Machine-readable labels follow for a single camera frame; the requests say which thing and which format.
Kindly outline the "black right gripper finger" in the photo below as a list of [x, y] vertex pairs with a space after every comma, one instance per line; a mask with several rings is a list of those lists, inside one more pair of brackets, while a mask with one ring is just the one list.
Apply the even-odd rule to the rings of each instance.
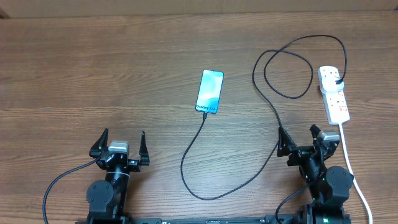
[[292, 139], [290, 134], [287, 132], [287, 130], [283, 127], [280, 126], [278, 128], [278, 144], [277, 144], [277, 156], [282, 157], [282, 156], [288, 156], [292, 153], [294, 148], [297, 147], [295, 141]]
[[313, 124], [310, 127], [310, 132], [311, 132], [312, 138], [313, 138], [313, 145], [320, 146], [323, 142], [321, 129], [316, 124]]

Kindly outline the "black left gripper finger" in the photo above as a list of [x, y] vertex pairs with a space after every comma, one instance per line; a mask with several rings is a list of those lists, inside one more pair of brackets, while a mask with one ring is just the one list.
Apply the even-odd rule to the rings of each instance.
[[141, 132], [141, 143], [139, 148], [139, 155], [140, 155], [140, 165], [141, 166], [148, 166], [150, 164], [149, 153], [147, 150], [146, 145], [146, 134], [145, 131]]
[[99, 157], [102, 152], [108, 150], [108, 133], [109, 129], [105, 128], [100, 138], [94, 143], [94, 145], [90, 148], [89, 156], [90, 157]]

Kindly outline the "blue Galaxy smartphone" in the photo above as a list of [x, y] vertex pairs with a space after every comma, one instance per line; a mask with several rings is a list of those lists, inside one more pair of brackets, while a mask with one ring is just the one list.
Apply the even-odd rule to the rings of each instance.
[[214, 70], [203, 71], [195, 104], [197, 111], [217, 114], [223, 79], [223, 72]]

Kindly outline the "white power strip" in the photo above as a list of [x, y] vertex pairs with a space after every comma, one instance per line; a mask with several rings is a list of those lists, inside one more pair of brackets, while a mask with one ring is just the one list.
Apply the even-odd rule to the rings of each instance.
[[[340, 80], [340, 74], [336, 67], [322, 66], [318, 69], [318, 80], [323, 78], [333, 78]], [[331, 125], [340, 125], [350, 120], [347, 102], [343, 90], [332, 93], [323, 94], [326, 116], [328, 123]]]

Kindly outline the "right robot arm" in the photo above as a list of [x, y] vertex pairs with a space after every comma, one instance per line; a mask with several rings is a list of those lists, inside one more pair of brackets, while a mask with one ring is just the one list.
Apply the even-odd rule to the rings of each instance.
[[[354, 175], [340, 166], [327, 168], [325, 161], [336, 151], [340, 136], [325, 132], [316, 125], [310, 127], [312, 144], [298, 146], [282, 126], [279, 127], [277, 155], [287, 156], [288, 166], [297, 166], [306, 185], [283, 200], [275, 211], [276, 223], [350, 223], [343, 204], [349, 199]], [[293, 215], [280, 215], [279, 210], [290, 199], [309, 190], [312, 202], [303, 205]]]

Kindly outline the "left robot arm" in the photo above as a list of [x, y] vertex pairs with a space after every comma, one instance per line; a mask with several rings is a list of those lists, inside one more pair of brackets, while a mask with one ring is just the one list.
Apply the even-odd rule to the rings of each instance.
[[145, 132], [141, 132], [139, 159], [129, 158], [129, 143], [113, 140], [108, 143], [108, 129], [90, 148], [89, 156], [106, 171], [103, 180], [93, 182], [86, 191], [89, 203], [87, 223], [134, 223], [124, 211], [131, 172], [139, 172], [141, 166], [150, 164]]

